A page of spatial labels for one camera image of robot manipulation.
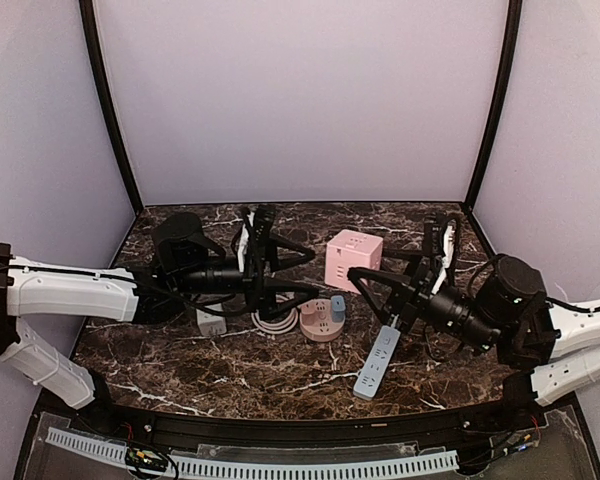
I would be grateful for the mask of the pink cube socket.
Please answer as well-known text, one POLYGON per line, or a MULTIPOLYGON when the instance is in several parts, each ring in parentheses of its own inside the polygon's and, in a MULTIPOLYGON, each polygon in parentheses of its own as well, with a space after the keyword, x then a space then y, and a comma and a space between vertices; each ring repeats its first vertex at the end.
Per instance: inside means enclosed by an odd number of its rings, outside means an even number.
POLYGON ((358 293, 348 280, 353 267, 378 270, 384 240, 380 236, 344 229, 326 244, 324 283, 338 290, 358 293))

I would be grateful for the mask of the white cube socket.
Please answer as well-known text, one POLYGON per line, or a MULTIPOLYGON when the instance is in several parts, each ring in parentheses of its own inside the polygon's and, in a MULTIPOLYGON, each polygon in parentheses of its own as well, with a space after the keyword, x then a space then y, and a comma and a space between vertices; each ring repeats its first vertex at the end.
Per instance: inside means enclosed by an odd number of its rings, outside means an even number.
POLYGON ((222 316, 209 314, 196 309, 196 322, 203 337, 214 337, 227 332, 226 320, 222 316))

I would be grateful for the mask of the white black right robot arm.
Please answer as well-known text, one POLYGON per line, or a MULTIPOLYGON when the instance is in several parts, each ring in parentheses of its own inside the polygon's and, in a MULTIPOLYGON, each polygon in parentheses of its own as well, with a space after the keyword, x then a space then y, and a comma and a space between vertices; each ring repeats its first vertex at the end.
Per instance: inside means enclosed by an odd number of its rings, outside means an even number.
POLYGON ((376 318, 401 331, 422 321, 475 354, 494 351, 513 369, 504 403, 548 406, 600 380, 600 300, 574 305, 548 296, 539 270, 498 254, 478 291, 459 290, 453 258, 411 255, 403 273, 352 267, 348 280, 376 318))

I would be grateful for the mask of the small blue plug adapter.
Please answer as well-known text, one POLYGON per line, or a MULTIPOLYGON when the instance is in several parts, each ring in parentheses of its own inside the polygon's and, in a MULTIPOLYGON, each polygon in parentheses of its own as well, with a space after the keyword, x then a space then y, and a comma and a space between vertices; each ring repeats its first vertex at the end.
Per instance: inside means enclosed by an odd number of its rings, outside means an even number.
POLYGON ((334 323, 343 323, 346 318, 346 303, 342 295, 334 295, 330 299, 331 319, 334 323))

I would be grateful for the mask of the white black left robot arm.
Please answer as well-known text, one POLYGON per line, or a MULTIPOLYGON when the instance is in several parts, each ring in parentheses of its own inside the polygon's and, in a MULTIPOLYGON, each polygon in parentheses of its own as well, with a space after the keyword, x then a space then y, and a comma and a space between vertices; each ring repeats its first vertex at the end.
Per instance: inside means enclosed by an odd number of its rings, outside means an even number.
POLYGON ((156 324, 187 306, 221 318, 256 314, 276 319, 317 297, 316 288, 275 278, 314 252, 273 232, 275 211, 240 212, 231 248, 209 238, 191 212, 168 217, 151 232, 149 265, 80 269, 34 262, 0 243, 0 361, 76 411, 106 407, 104 379, 61 355, 25 322, 27 315, 97 317, 156 324))

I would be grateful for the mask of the small pink plug adapter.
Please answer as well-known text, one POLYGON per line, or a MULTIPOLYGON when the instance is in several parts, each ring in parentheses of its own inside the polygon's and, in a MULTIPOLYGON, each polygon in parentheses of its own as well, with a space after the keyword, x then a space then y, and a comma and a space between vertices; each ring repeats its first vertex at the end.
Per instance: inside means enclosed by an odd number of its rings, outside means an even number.
POLYGON ((311 326, 315 322, 316 302, 314 300, 304 303, 300 308, 300 320, 304 326, 311 326))

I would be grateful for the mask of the blue power strip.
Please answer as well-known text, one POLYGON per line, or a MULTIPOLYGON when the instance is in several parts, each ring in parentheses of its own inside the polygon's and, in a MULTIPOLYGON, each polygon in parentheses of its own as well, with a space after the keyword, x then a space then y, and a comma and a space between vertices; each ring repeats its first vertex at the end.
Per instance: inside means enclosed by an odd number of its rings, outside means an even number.
POLYGON ((398 329, 383 325, 353 386, 353 395, 372 400, 379 390, 391 358, 399 343, 398 329))

